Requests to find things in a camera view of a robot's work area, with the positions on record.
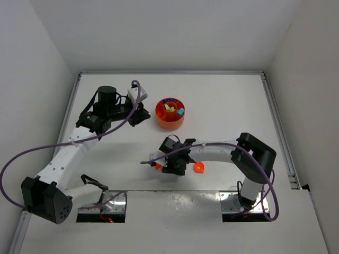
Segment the teal long lego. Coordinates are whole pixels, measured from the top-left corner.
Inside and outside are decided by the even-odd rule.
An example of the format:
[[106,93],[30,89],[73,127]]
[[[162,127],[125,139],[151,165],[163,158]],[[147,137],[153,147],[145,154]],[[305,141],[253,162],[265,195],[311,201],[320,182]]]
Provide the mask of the teal long lego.
[[185,113],[185,109],[184,108],[180,108],[179,110],[176,111],[176,113],[180,116],[183,116]]

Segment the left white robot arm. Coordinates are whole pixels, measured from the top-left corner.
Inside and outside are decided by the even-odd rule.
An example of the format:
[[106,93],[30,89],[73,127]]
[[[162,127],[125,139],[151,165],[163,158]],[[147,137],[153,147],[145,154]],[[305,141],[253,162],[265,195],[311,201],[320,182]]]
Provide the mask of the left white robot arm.
[[55,224],[63,223],[73,209],[93,209],[106,204],[108,187],[82,175],[83,186],[67,189],[67,184],[85,155],[105,134],[114,131],[112,122],[135,126],[150,118],[142,100],[147,97],[139,81],[133,80],[125,101],[115,87],[100,86],[81,112],[69,137],[51,162],[34,178],[21,184],[25,209]]

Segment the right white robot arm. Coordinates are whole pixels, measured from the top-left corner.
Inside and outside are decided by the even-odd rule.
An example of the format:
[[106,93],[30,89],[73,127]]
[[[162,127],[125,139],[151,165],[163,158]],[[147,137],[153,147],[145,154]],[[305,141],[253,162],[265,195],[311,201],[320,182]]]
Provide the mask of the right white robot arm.
[[186,139],[183,143],[165,138],[159,150],[164,153],[163,172],[183,176],[190,163],[216,161],[233,163],[245,176],[238,200],[244,210],[251,209],[262,186],[267,184],[276,159],[276,151],[255,136],[243,132],[234,141],[199,142]]

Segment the pale green curved lego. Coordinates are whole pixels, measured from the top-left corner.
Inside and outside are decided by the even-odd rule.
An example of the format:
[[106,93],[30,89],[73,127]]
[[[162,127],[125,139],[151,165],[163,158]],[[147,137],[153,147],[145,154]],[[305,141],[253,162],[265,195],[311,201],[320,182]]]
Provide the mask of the pale green curved lego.
[[174,112],[176,107],[175,104],[164,104],[164,109],[167,112]]

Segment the purple long lego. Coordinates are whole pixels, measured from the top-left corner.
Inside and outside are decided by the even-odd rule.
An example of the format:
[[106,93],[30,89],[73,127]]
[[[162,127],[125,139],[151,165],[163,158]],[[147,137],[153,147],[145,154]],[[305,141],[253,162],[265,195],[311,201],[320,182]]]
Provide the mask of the purple long lego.
[[163,104],[166,104],[168,102],[173,102],[176,103],[176,99],[175,98],[165,98],[162,100]]

